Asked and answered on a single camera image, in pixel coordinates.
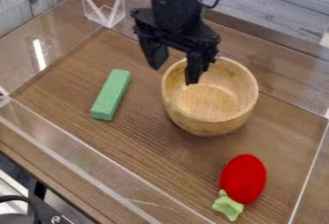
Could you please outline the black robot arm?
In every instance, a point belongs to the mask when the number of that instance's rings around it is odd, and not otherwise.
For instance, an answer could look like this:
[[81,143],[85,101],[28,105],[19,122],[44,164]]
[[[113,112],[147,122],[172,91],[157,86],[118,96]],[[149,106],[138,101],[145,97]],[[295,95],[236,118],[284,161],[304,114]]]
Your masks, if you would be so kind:
[[149,65],[158,70],[169,59],[169,48],[186,53],[185,84],[200,82],[216,63],[220,34],[204,20],[204,9],[213,9],[220,0],[150,0],[150,8],[135,8],[134,33]]

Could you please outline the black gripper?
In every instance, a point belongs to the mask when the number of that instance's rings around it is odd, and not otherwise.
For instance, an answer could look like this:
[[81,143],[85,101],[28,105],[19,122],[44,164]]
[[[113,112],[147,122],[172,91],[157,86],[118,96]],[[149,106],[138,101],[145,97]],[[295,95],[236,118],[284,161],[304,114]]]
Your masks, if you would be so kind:
[[198,0],[150,0],[150,8],[135,8],[134,31],[149,62],[158,70],[169,59],[169,48],[186,55],[185,83],[194,85],[216,62],[220,35],[202,18]]

